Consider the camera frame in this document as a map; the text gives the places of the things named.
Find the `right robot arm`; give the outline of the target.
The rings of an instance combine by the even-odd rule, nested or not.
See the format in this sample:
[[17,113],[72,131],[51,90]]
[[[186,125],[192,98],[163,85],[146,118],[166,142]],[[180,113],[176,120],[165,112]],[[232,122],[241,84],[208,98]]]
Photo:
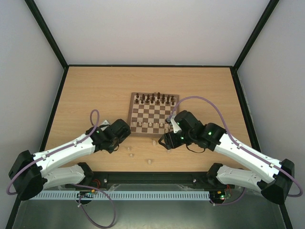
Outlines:
[[275,204],[284,204],[295,174],[292,161],[266,156],[232,137],[219,125],[202,124],[186,110],[171,118],[170,123],[173,130],[164,133],[158,141],[167,150],[196,144],[203,150],[225,155],[247,168],[235,169],[214,163],[206,174],[211,186],[241,186],[261,193]]

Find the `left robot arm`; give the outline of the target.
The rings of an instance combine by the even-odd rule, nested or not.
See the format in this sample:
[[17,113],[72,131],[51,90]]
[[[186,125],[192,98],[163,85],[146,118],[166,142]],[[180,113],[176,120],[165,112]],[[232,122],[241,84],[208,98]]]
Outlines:
[[131,133],[122,119],[113,124],[104,121],[94,125],[76,139],[54,149],[31,154],[25,150],[17,156],[9,177],[15,194],[21,201],[31,199],[41,191],[65,184],[88,185],[93,173],[86,163],[63,168],[63,165],[81,156],[98,151],[112,153],[118,150]]

